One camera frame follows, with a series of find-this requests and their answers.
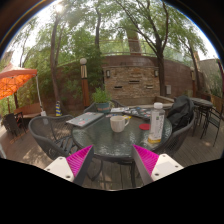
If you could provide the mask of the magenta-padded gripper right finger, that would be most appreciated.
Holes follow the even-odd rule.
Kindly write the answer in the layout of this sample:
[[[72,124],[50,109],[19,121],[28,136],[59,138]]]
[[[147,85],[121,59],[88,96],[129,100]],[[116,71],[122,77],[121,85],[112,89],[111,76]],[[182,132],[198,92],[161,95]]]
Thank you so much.
[[[169,155],[158,155],[138,145],[133,145],[132,157],[139,170],[144,185],[183,169],[183,166]]]

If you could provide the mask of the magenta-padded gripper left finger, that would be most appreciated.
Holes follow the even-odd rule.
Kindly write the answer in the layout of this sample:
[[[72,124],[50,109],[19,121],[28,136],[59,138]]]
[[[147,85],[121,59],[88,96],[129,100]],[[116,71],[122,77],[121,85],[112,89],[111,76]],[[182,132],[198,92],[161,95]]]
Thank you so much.
[[[45,168],[45,171],[81,186],[93,155],[94,148],[90,145],[68,157],[58,157]]]

